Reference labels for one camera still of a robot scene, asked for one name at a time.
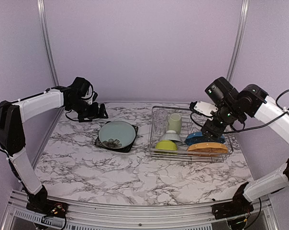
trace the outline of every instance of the lime green bowl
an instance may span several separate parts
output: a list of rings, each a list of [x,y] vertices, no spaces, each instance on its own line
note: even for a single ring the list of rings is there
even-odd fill
[[[156,144],[155,148],[158,150],[172,150],[172,151],[178,150],[177,145],[171,140],[162,140]],[[177,154],[176,152],[156,152],[156,153]]]

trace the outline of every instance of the marble countertop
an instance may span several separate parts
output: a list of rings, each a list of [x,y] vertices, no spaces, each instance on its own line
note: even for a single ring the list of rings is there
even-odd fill
[[[110,118],[91,123],[73,122],[63,114],[35,168],[48,194],[103,204],[184,205],[232,198],[239,185],[253,180],[235,137],[233,154],[221,163],[151,159],[148,138],[154,105],[161,104],[106,103]],[[114,120],[139,126],[129,153],[94,145],[99,129]]]

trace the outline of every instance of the wire dish rack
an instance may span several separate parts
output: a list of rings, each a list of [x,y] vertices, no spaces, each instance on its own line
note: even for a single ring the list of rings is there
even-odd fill
[[[157,113],[162,111],[163,116],[157,117]],[[188,145],[183,143],[182,146],[178,146],[178,150],[162,150],[156,149],[156,144],[160,141],[160,138],[166,132],[167,120],[172,113],[180,114],[182,117],[182,130],[180,137],[182,141],[190,133],[200,131],[195,123],[190,118],[191,111],[188,108],[168,107],[168,106],[153,106],[152,107],[152,122],[149,133],[149,149],[152,159],[156,160],[171,160],[171,161],[193,161],[193,162],[223,162],[227,157],[233,153],[233,145],[228,135],[225,136],[225,145],[228,148],[228,153],[217,153],[217,152],[190,152],[187,151]],[[206,118],[197,114],[193,115],[194,119],[203,125]],[[161,127],[157,124],[162,123],[164,126],[160,131]]]

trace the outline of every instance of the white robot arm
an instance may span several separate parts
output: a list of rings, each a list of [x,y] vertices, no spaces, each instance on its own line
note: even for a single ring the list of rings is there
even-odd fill
[[[23,123],[30,118],[48,110],[65,107],[67,111],[74,110],[79,122],[92,121],[96,118],[108,118],[105,105],[92,103],[97,98],[93,86],[84,78],[76,77],[68,87],[57,86],[43,93],[15,102],[0,103],[0,149],[8,155],[8,161],[15,176],[23,184],[28,195],[27,209],[49,215],[55,210],[58,202],[47,199],[47,190],[34,173],[25,149]],[[57,217],[65,216],[66,204],[60,203],[60,208],[54,213]]]
[[[223,133],[235,133],[252,130],[246,128],[225,132],[228,125],[238,120],[244,124],[246,114],[255,117],[273,129],[289,144],[289,111],[278,106],[276,101],[257,85],[249,85],[241,92],[223,77],[215,80],[205,92],[215,105],[204,102],[190,104],[190,110],[208,119],[202,126],[202,133],[212,139],[217,139]],[[253,211],[252,201],[279,191],[289,186],[289,159],[270,174],[239,187],[233,201],[212,206],[216,219],[229,218]]]

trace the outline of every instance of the purple wall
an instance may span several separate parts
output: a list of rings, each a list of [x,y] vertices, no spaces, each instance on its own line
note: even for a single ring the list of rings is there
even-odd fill
[[[289,1],[250,1],[232,83],[238,90],[258,84],[274,98],[289,88]],[[281,103],[289,106],[289,96]],[[247,127],[258,124],[249,119]],[[289,146],[268,127],[241,133],[239,142],[256,179],[289,157]],[[289,188],[270,198],[280,229],[289,230]]]
[[[100,101],[189,102],[225,76],[241,1],[45,1],[62,85],[89,79]]]
[[[0,0],[0,101],[15,100],[53,86],[44,51],[37,1]],[[55,112],[30,120],[25,127],[33,160]],[[0,152],[0,222],[17,180]]]

